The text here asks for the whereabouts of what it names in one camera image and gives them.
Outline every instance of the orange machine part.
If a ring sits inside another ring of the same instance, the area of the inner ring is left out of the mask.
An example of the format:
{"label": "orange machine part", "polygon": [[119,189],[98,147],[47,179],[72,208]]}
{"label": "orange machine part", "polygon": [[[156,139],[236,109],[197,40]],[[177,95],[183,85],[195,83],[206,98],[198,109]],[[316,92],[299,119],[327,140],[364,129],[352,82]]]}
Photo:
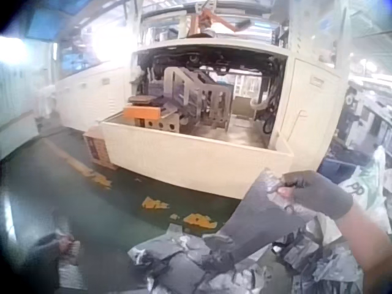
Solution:
{"label": "orange machine part", "polygon": [[160,108],[149,106],[126,106],[122,113],[124,118],[160,119]]}

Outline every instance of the ceiling light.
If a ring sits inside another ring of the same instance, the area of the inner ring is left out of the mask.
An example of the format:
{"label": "ceiling light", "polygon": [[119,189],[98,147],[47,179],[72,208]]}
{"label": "ceiling light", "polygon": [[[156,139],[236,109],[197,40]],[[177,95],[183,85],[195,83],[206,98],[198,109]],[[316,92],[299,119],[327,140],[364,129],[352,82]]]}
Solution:
{"label": "ceiling light", "polygon": [[379,80],[392,81],[392,75],[373,74],[372,77]]}
{"label": "ceiling light", "polygon": [[57,43],[53,43],[53,59],[57,60]]}

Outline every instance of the gloved hand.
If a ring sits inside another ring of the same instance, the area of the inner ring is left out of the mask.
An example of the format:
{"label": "gloved hand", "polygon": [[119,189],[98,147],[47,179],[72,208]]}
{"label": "gloved hand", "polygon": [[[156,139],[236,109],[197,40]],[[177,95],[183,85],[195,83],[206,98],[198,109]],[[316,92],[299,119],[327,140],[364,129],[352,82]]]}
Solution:
{"label": "gloved hand", "polygon": [[277,192],[311,210],[336,220],[344,216],[353,205],[353,197],[326,177],[311,170],[284,175],[286,187]]}

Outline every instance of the factory wall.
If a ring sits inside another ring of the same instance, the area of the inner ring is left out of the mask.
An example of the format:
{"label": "factory wall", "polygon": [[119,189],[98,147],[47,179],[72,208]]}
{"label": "factory wall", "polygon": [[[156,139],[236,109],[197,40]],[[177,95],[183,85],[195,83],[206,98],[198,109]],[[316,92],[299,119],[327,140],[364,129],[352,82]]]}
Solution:
{"label": "factory wall", "polygon": [[50,44],[14,39],[0,61],[0,159],[38,135],[37,93],[50,83]]}

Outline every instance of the factory floor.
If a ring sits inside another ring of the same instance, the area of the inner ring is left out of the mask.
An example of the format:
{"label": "factory floor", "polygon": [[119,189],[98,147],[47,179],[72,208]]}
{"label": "factory floor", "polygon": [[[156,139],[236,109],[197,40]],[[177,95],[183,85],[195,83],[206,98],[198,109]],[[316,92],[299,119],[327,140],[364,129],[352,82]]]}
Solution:
{"label": "factory floor", "polygon": [[[195,235],[216,232],[239,203],[121,168],[113,171],[94,165],[82,134],[63,127],[41,131],[40,138],[3,160],[2,187],[9,200],[8,217],[12,214],[13,228],[7,229],[15,232],[11,237],[13,263],[20,264],[35,241],[55,230],[55,209],[66,216],[70,231],[83,245],[85,264],[81,267],[88,293],[138,288],[126,255],[132,246],[165,233],[169,224],[182,225],[185,232]],[[167,203],[168,208],[145,209],[146,197]],[[184,222],[190,214],[210,220],[204,220],[207,225],[191,225]],[[208,222],[217,225],[206,228]]]}

